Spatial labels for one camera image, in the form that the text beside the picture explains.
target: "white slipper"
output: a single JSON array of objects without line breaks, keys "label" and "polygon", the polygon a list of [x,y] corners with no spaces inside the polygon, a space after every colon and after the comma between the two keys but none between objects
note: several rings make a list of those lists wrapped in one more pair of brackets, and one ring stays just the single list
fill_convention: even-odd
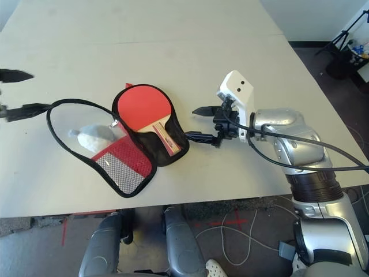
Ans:
[{"label": "white slipper", "polygon": [[208,277],[227,277],[227,274],[225,274],[224,270],[216,260],[208,260],[205,267],[208,270]]}]

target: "white cable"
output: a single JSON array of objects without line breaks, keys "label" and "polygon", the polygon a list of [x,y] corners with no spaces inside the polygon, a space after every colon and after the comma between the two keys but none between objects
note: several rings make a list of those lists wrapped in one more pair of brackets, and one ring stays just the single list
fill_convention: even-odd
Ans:
[{"label": "white cable", "polygon": [[360,141],[360,140],[355,140],[357,143],[363,143],[363,144],[367,144],[367,145],[369,145],[369,142],[368,141]]},{"label": "white cable", "polygon": [[358,202],[360,202],[362,199],[364,199],[366,197],[366,195],[368,195],[369,192],[365,192],[365,194],[363,196],[361,196],[359,199],[357,199],[355,202],[352,202],[352,205],[357,204]]},{"label": "white cable", "polygon": [[293,202],[292,202],[292,200],[291,199],[288,199],[287,197],[284,197],[284,196],[282,196],[282,195],[276,195],[277,197],[281,197],[281,198],[283,198],[283,199],[286,199],[287,201],[289,201],[289,202],[291,202],[292,204],[293,204]]},{"label": "white cable", "polygon": [[367,212],[367,216],[369,216],[369,210],[368,210],[367,202],[365,200],[365,194],[364,194],[363,186],[360,186],[360,190],[362,191],[362,198],[363,198],[363,201],[364,201],[365,211]]},{"label": "white cable", "polygon": [[[227,212],[227,214],[224,216],[223,218],[223,221],[221,223],[221,226],[223,227],[224,226],[224,222],[225,222],[225,219],[227,218],[227,215],[229,214],[230,212]],[[224,233],[223,233],[223,228],[220,229],[220,233],[221,233],[221,248],[223,250],[223,255],[225,257],[225,259],[232,265],[234,265],[235,267],[238,267],[240,265],[243,265],[247,260],[248,260],[248,257],[250,256],[250,250],[251,250],[251,233],[253,232],[253,226],[254,226],[254,222],[255,222],[255,219],[256,219],[256,215],[258,214],[258,210],[256,209],[255,210],[255,215],[254,215],[254,219],[253,221],[251,222],[251,227],[250,227],[250,235],[248,237],[248,251],[247,251],[247,255],[246,255],[246,258],[238,263],[238,264],[235,264],[233,262],[231,262],[231,260],[228,258],[226,252],[225,252],[225,249],[224,249]]]},{"label": "white cable", "polygon": [[348,128],[348,129],[350,129],[351,131],[353,131],[354,133],[356,133],[357,134],[357,136],[359,137],[359,139],[360,139],[360,142],[362,143],[362,147],[361,147],[361,149],[363,150],[364,149],[364,147],[365,147],[365,143],[364,143],[364,139],[363,139],[363,137],[361,136],[361,134],[356,130],[356,129],[354,129],[353,127],[351,127],[351,126],[349,126],[349,125],[346,125],[346,127]]},{"label": "white cable", "polygon": [[289,209],[285,208],[285,207],[282,207],[282,206],[279,206],[277,204],[274,204],[274,206],[278,207],[278,208],[281,208],[281,209],[284,209],[286,212],[289,212],[291,215],[293,215],[296,219],[298,219],[299,217],[297,215],[295,215],[293,212],[291,212]]},{"label": "white cable", "polygon": [[[215,227],[211,227],[211,228],[208,228],[208,229],[202,230],[200,233],[198,233],[198,234],[196,235],[196,237],[195,237],[195,238],[198,238],[200,235],[202,235],[203,233],[205,233],[205,232],[207,232],[207,231],[211,231],[211,230],[215,230],[215,229],[220,229],[220,228],[222,228],[222,229],[227,229],[227,230],[232,230],[232,231],[235,231],[235,232],[237,232],[237,233],[239,233],[239,234],[241,234],[241,235],[243,235],[243,236],[245,236],[245,237],[247,237],[247,238],[250,238],[250,236],[249,236],[248,234],[246,234],[246,233],[244,233],[244,232],[241,232],[241,231],[239,231],[239,230],[237,230],[237,229],[234,229],[234,228],[228,227],[228,226],[215,226]],[[273,251],[277,251],[277,252],[278,252],[278,249],[275,249],[275,248],[272,248],[272,247],[270,247],[270,246],[267,246],[267,245],[263,244],[262,242],[258,241],[257,239],[253,238],[253,237],[251,237],[251,240],[252,240],[252,241],[254,241],[254,242],[256,242],[257,244],[260,244],[261,246],[263,246],[263,247],[265,247],[265,248],[267,248],[267,249],[270,249],[270,250],[273,250]]]}]

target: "black cable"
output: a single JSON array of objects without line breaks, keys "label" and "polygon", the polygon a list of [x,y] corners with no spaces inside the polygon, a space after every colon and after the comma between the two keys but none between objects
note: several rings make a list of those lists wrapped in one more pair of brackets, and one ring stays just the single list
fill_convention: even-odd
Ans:
[{"label": "black cable", "polygon": [[363,164],[361,161],[359,161],[358,159],[356,159],[355,157],[353,157],[352,155],[350,155],[349,153],[343,151],[342,149],[335,147],[331,144],[328,143],[323,143],[321,141],[316,141],[316,140],[309,140],[307,138],[302,138],[302,137],[295,137],[295,136],[289,136],[287,134],[275,134],[275,133],[271,133],[271,132],[266,132],[263,130],[256,130],[254,128],[250,128],[247,126],[243,126],[241,124],[238,124],[234,121],[232,121],[227,113],[225,112],[225,110],[223,109],[223,116],[224,118],[231,124],[235,125],[236,127],[252,132],[252,133],[258,133],[258,134],[263,134],[265,136],[271,136],[271,137],[281,137],[283,139],[289,139],[289,140],[297,140],[297,141],[302,141],[304,143],[310,143],[310,144],[315,144],[315,145],[319,145],[319,146],[323,146],[329,149],[332,149],[338,153],[340,153],[342,156],[348,158],[349,160],[351,160],[352,162],[356,163],[358,166],[350,166],[350,167],[321,167],[321,168],[315,168],[315,167],[304,167],[304,166],[291,166],[290,164],[286,164],[286,163],[281,163],[278,162],[276,160],[273,160],[267,156],[265,156],[262,152],[260,152],[260,150],[253,144],[253,142],[250,139],[250,136],[247,136],[247,142],[250,145],[250,147],[260,156],[262,156],[264,159],[266,159],[268,162],[270,163],[274,163],[276,165],[279,166],[283,166],[283,167],[288,167],[290,169],[298,169],[298,170],[308,170],[308,171],[351,171],[351,170],[365,170],[367,173],[369,173],[369,166],[366,166],[365,164]]}]

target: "wooden paddle handle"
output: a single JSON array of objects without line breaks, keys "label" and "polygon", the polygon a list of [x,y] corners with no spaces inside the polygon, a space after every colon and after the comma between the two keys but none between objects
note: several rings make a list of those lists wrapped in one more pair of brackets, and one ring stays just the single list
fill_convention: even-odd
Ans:
[{"label": "wooden paddle handle", "polygon": [[153,124],[152,127],[154,128],[155,133],[158,135],[161,142],[164,144],[169,156],[173,156],[180,151],[177,143],[175,143],[175,141],[170,137],[170,135],[160,122]]}]

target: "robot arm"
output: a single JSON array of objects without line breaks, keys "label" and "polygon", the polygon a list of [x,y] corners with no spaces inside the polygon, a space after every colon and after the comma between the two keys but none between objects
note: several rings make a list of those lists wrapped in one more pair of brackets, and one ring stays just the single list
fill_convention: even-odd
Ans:
[{"label": "robot arm", "polygon": [[[223,101],[222,107],[201,107],[193,113],[214,116],[218,136],[212,141],[210,137],[199,141],[196,137],[199,132],[189,132],[190,140],[211,143],[216,147],[220,146],[222,139],[239,137],[242,142],[247,142],[246,131],[224,118],[223,113],[226,112],[232,122],[256,130],[320,141],[318,134],[305,124],[298,111],[290,108],[254,111],[253,87],[236,70],[226,76],[217,95]],[[366,269],[368,247],[351,202],[342,192],[333,171],[317,170],[332,167],[325,147],[258,133],[252,135],[256,140],[270,142],[279,162],[311,168],[283,167],[291,184],[296,213],[300,216],[294,225],[296,252],[300,260],[306,266],[319,261],[333,261]]]}]

